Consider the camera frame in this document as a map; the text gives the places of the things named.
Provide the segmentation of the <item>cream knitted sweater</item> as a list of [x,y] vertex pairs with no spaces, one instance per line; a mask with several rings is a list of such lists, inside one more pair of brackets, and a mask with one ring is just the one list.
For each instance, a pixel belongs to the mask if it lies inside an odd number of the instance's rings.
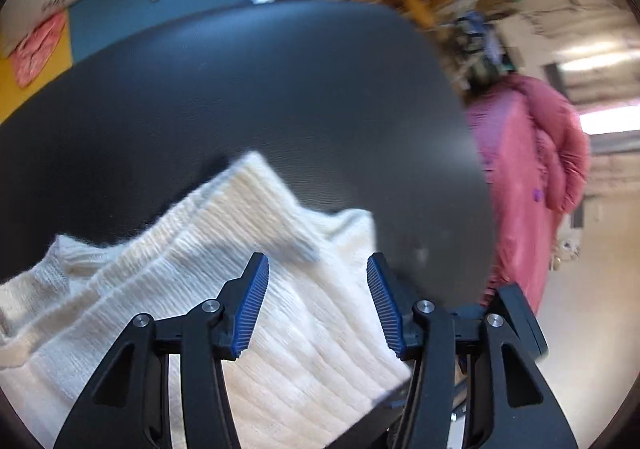
[[269,265],[250,343],[224,364],[245,448],[323,448],[406,383],[367,284],[372,215],[300,203],[258,153],[194,189],[125,242],[58,235],[41,261],[1,287],[1,388],[51,447],[117,336],[221,314],[221,290],[252,255]]

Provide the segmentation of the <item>pink bed quilt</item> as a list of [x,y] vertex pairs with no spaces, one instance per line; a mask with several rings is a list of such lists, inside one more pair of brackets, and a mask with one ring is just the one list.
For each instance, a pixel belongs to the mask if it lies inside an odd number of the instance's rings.
[[589,138],[574,106],[549,84],[504,76],[465,110],[480,154],[496,224],[483,303],[517,283],[539,308],[556,232],[582,201]]

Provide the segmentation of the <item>pink cloth on sofa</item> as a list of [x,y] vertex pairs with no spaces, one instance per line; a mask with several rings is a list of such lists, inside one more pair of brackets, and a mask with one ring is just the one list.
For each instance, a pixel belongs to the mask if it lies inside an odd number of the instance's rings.
[[15,83],[29,86],[55,52],[66,27],[66,13],[55,13],[31,31],[10,54]]

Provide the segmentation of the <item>blue toy ride-on car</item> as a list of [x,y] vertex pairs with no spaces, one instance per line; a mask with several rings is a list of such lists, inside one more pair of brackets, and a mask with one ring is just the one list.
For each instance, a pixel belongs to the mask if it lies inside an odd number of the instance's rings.
[[454,20],[454,48],[465,68],[487,62],[503,69],[503,46],[495,27],[477,11],[469,11]]

